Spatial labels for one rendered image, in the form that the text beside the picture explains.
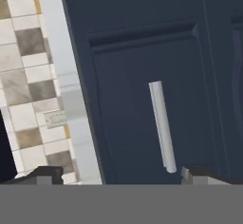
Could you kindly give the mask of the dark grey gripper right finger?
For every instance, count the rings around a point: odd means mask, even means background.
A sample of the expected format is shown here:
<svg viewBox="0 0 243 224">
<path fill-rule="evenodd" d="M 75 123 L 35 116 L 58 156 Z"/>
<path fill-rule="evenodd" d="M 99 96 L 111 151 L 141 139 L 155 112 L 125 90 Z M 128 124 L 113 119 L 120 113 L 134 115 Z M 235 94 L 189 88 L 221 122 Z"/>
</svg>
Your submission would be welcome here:
<svg viewBox="0 0 243 224">
<path fill-rule="evenodd" d="M 202 166 L 184 166 L 181 168 L 182 185 L 243 185 L 243 180 L 223 177 Z"/>
</svg>

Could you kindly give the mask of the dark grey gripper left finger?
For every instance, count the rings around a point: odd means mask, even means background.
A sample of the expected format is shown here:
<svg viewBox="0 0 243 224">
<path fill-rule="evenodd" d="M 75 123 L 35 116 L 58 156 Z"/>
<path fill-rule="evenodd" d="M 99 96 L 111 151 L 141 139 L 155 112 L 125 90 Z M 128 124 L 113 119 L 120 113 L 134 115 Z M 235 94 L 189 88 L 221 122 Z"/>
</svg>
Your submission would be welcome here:
<svg viewBox="0 0 243 224">
<path fill-rule="evenodd" d="M 62 166 L 39 166 L 27 176 L 4 182 L 4 185 L 63 185 Z"/>
</svg>

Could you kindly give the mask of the navy blue cupboard door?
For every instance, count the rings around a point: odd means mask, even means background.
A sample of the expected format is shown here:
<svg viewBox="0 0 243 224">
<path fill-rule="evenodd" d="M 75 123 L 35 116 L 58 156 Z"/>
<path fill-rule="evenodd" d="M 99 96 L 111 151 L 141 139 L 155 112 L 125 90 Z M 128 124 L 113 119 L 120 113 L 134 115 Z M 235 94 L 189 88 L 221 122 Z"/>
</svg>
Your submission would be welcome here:
<svg viewBox="0 0 243 224">
<path fill-rule="evenodd" d="M 227 174 L 203 0 L 63 0 L 103 181 Z M 163 166 L 149 90 L 161 81 L 177 171 Z"/>
<path fill-rule="evenodd" d="M 227 174 L 243 180 L 243 0 L 203 0 Z"/>
</svg>

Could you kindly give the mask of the white wall outlet plate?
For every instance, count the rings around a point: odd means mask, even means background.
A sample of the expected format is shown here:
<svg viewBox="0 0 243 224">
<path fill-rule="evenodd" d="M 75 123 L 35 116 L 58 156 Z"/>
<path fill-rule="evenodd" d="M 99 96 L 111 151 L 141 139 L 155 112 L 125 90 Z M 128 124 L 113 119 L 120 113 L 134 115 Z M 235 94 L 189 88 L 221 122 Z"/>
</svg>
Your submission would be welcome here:
<svg viewBox="0 0 243 224">
<path fill-rule="evenodd" d="M 64 110 L 46 112 L 44 117 L 48 128 L 59 127 L 66 124 L 66 116 Z"/>
</svg>

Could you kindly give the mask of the dark navy cabinet side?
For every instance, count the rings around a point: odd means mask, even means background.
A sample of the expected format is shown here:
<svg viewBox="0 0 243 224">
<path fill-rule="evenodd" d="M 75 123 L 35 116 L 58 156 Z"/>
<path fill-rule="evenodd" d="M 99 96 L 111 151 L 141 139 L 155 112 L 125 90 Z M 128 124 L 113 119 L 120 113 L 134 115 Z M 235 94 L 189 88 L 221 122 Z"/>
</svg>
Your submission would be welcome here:
<svg viewBox="0 0 243 224">
<path fill-rule="evenodd" d="M 0 183 L 12 180 L 17 175 L 16 166 L 9 145 L 9 138 L 0 111 Z"/>
</svg>

